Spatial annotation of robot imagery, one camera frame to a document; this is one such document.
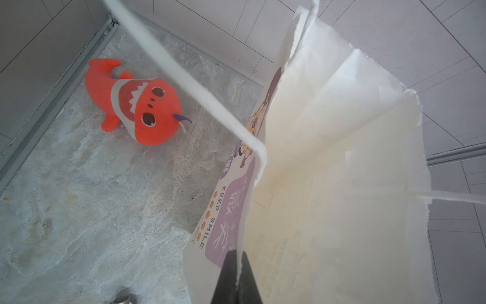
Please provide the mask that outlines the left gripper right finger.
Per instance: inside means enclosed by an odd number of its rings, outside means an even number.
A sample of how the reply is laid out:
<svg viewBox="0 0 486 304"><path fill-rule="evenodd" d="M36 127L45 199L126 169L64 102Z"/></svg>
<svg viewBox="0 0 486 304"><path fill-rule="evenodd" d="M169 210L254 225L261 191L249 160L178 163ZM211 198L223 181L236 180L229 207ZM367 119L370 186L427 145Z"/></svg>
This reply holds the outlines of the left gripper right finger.
<svg viewBox="0 0 486 304"><path fill-rule="evenodd" d="M239 304L263 304L246 252L242 253L242 268L238 283Z"/></svg>

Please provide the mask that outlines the white paper bag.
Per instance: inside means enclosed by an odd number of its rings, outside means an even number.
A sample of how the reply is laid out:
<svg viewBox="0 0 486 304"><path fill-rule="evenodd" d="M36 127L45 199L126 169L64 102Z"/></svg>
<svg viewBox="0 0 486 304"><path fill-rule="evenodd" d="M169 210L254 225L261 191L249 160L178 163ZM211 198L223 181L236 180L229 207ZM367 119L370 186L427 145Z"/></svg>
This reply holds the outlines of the white paper bag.
<svg viewBox="0 0 486 304"><path fill-rule="evenodd" d="M414 90L299 7L247 124L169 55L120 1L143 50L238 137L183 252L192 303L211 303L228 251L246 252L263 303L438 303L434 191Z"/></svg>

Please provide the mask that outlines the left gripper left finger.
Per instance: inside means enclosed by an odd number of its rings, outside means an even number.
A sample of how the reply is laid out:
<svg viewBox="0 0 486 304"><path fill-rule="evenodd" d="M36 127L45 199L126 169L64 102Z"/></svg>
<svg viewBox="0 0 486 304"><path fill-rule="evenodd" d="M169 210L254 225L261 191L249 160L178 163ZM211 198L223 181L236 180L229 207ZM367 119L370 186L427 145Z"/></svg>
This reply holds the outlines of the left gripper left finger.
<svg viewBox="0 0 486 304"><path fill-rule="evenodd" d="M211 304L237 304L237 251L228 251L221 268Z"/></svg>

